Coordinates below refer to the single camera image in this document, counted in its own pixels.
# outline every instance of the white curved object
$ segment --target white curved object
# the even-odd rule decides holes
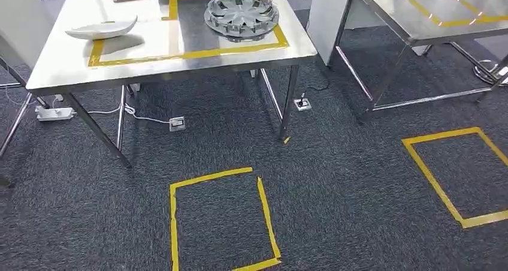
[[[134,27],[138,17],[132,21],[106,22],[94,25],[87,25],[80,28],[65,31],[68,35],[85,40],[97,40],[113,38],[127,34]]]

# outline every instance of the gray carpet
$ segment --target gray carpet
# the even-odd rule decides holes
[[[386,28],[347,32],[342,44],[371,85],[401,48]],[[267,91],[248,73],[144,85],[129,99],[139,115],[183,115],[188,128],[170,133],[166,125],[127,116],[123,146],[132,170],[79,118],[42,124],[30,111],[1,162],[0,175],[16,187],[0,191],[0,264],[7,270],[168,270],[169,184],[252,166],[253,173],[177,190],[181,269],[225,270],[273,257],[257,176],[282,253],[283,263],[273,269],[505,269],[508,220],[462,229],[401,139],[479,126],[508,154],[506,90],[479,105],[474,97],[457,98],[378,112],[359,125],[366,100],[345,65],[337,58],[332,65],[301,67],[298,91],[323,87],[326,78],[331,85],[307,94],[312,110],[292,113],[286,146],[277,141]],[[484,86],[470,68],[451,46],[437,46],[427,58],[410,55],[398,88],[383,100]],[[268,75],[282,101],[288,71]],[[23,93],[9,91],[19,101]],[[110,110],[119,91],[77,96],[89,110]],[[4,96],[0,106],[3,136],[16,107]],[[95,117],[114,136],[117,117]],[[416,148],[464,217],[508,209],[508,168],[477,138]]]

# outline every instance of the floor socket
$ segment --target floor socket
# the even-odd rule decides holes
[[[312,109],[312,105],[310,105],[310,101],[307,98],[295,99],[293,100],[293,102],[295,103],[295,106],[297,107],[298,111]]]
[[[170,118],[170,131],[180,131],[185,129],[185,118],[183,116],[181,117],[175,117]]]

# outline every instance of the yellow tape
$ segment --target yellow tape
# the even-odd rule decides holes
[[[480,128],[478,127],[471,127],[466,129],[460,129],[460,130],[453,130],[453,131],[446,131],[446,132],[440,132],[430,135],[424,135],[424,136],[418,136],[414,138],[407,138],[404,139],[404,142],[408,142],[409,144],[415,144],[415,143],[421,143],[426,141],[432,141],[437,139],[443,139],[448,137],[455,137],[455,136],[461,136],[466,134],[472,134],[472,133],[478,133],[480,131]]]
[[[178,271],[178,236],[176,230],[176,188],[170,186],[170,205],[171,205],[171,261],[173,262],[173,271]]]
[[[104,49],[104,39],[94,40],[88,66],[97,66],[101,60],[102,50]]]
[[[491,214],[487,214],[487,215],[482,215],[482,216],[477,216],[477,217],[472,217],[472,218],[468,218],[468,219],[463,219],[462,226],[464,228],[469,228],[469,227],[480,226],[480,225],[489,224],[489,223],[493,223],[493,222],[497,222],[497,221],[501,221],[501,220],[505,220],[505,219],[508,219],[508,210],[496,212],[496,213],[491,213]]]
[[[268,234],[270,235],[270,243],[271,248],[273,249],[273,255],[275,258],[280,258],[280,250],[279,247],[277,247],[275,235],[273,234],[273,227],[271,226],[270,209],[268,208],[267,196],[265,195],[265,188],[263,188],[263,182],[261,181],[260,177],[258,177],[258,190],[259,197],[261,198],[261,204],[263,205],[263,213],[265,213],[265,220],[267,222]]]
[[[456,0],[465,8],[469,9],[473,15],[476,16],[475,19],[464,19],[464,20],[450,20],[450,21],[442,21],[439,19],[436,15],[432,14],[430,11],[428,11],[425,7],[423,7],[417,0],[408,0],[409,3],[411,3],[418,11],[420,11],[423,15],[429,17],[429,19],[435,23],[439,27],[456,27],[456,26],[464,26],[464,25],[473,25],[473,24],[479,24],[479,23],[492,23],[492,22],[499,22],[502,20],[508,20],[508,15],[503,16],[486,16],[486,15],[480,15],[480,10],[475,7],[473,4],[469,3],[467,0]]]
[[[436,179],[434,178],[434,176],[432,175],[430,170],[427,168],[427,166],[423,162],[422,158],[416,153],[415,149],[413,148],[413,146],[411,146],[410,143],[408,143],[404,140],[402,140],[402,141],[403,141],[404,145],[406,146],[407,150],[409,151],[409,154],[411,155],[411,157],[413,157],[413,159],[416,161],[416,164],[418,165],[418,167],[420,167],[420,169],[422,170],[422,172],[424,173],[425,177],[430,182],[432,187],[434,187],[434,190],[436,191],[437,195],[441,198],[441,200],[443,201],[444,205],[446,205],[448,210],[450,210],[450,213],[453,215],[455,220],[462,222],[462,216],[459,214],[459,212],[457,211],[455,206],[452,204],[452,202],[450,201],[450,199],[448,198],[446,193],[443,191],[441,186],[439,186],[439,183],[437,183]]]
[[[236,269],[233,269],[233,271],[257,271],[257,270],[265,269],[265,268],[268,268],[268,267],[271,267],[271,266],[275,266],[275,265],[277,265],[279,263],[281,263],[281,261],[279,259],[272,258],[272,259],[265,260],[263,262],[259,262],[259,263],[256,263],[256,264],[252,264],[252,265],[248,265],[248,266],[245,266],[245,267],[236,268]]]
[[[213,173],[213,174],[208,174],[208,175],[188,179],[185,181],[173,183],[173,184],[171,184],[171,186],[175,187],[175,189],[176,189],[178,187],[183,187],[183,186],[187,186],[187,185],[191,185],[191,184],[200,183],[203,181],[213,180],[213,179],[221,178],[224,176],[235,175],[235,174],[240,174],[240,173],[248,173],[248,172],[252,172],[252,167],[238,168],[238,169],[232,169],[232,170],[226,170],[226,171],[217,172],[217,173]]]
[[[418,167],[422,170],[425,177],[429,181],[429,183],[432,185],[434,190],[436,191],[437,195],[441,198],[444,205],[448,208],[452,216],[455,218],[455,220],[459,221],[463,228],[470,228],[474,226],[479,226],[483,224],[488,224],[492,222],[497,222],[501,220],[508,219],[508,210],[501,211],[501,212],[495,212],[491,214],[476,216],[472,218],[463,218],[460,213],[457,211],[451,200],[448,198],[446,193],[443,191],[439,183],[437,183],[436,179],[430,172],[429,168],[425,165],[422,158],[416,153],[415,149],[413,148],[412,144],[416,143],[422,143],[426,141],[433,141],[443,138],[450,138],[450,137],[456,137],[456,136],[463,136],[467,134],[478,134],[482,140],[494,151],[494,153],[504,162],[504,164],[508,167],[508,158],[505,156],[505,154],[502,153],[499,148],[494,145],[492,140],[483,133],[483,131],[479,127],[471,127],[461,130],[453,130],[453,131],[446,131],[436,134],[430,134],[430,135],[424,135],[424,136],[418,136],[414,138],[406,138],[403,139],[402,142],[406,149],[409,151],[409,154],[411,157],[415,160]]]
[[[170,233],[171,233],[171,261],[173,262],[173,271],[178,271],[179,269],[179,258],[178,258],[178,236],[177,236],[177,227],[176,227],[176,188],[182,186],[188,186],[191,184],[200,183],[207,180],[213,180],[217,178],[221,178],[224,176],[247,173],[252,172],[252,167],[238,168],[227,171],[222,171],[218,173],[208,174],[205,176],[200,176],[197,178],[184,180],[181,182],[173,183],[170,185],[170,212],[171,212],[171,224],[170,224]],[[261,178],[258,177],[258,191],[259,197],[261,198],[261,204],[263,206],[263,213],[265,215],[265,221],[267,223],[268,234],[270,237],[270,243],[275,255],[275,258],[265,260],[263,262],[259,262],[256,264],[248,265],[245,267],[237,268],[234,270],[261,270],[264,268],[268,268],[274,265],[281,263],[280,259],[280,250],[277,247],[277,243],[275,241],[275,235],[273,233],[273,227],[271,225],[270,219],[270,210],[268,208],[267,196],[265,194],[265,189],[263,187],[263,183],[261,182]]]
[[[480,128],[478,128],[478,135],[480,135],[483,141],[485,141],[485,143],[492,149],[492,151],[494,151],[494,153],[508,167],[508,158],[506,158],[505,154],[503,154],[501,150],[499,150],[499,148],[496,145],[494,145],[494,142],[492,142],[492,140],[489,137],[487,137],[487,135],[485,135],[485,133],[483,133],[483,131]]]
[[[178,19],[178,0],[169,0],[169,14],[167,17],[161,17],[162,21],[167,20],[177,20]],[[90,53],[90,59],[88,62],[88,66],[111,66],[111,65],[122,65],[122,64],[134,64],[134,63],[142,63],[142,62],[151,62],[151,61],[163,61],[169,59],[195,59],[195,58],[206,58],[212,56],[220,56],[227,55],[232,53],[245,53],[245,52],[255,52],[265,49],[275,49],[275,48],[284,48],[289,46],[288,40],[284,36],[282,29],[277,25],[273,29],[274,35],[277,38],[277,43],[268,43],[261,44],[257,46],[242,46],[242,47],[231,47],[231,48],[222,48],[222,49],[212,49],[212,50],[200,50],[200,51],[191,51],[185,52],[182,55],[172,55],[172,56],[148,56],[143,58],[128,58],[128,59],[118,59],[118,60],[110,60],[110,61],[101,61],[101,54],[104,48],[104,40],[96,40],[93,43],[92,51]]]

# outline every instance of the white power strip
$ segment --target white power strip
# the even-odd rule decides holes
[[[42,106],[36,106],[35,113],[39,121],[58,121],[67,120],[74,117],[74,109],[70,107],[44,109]]]

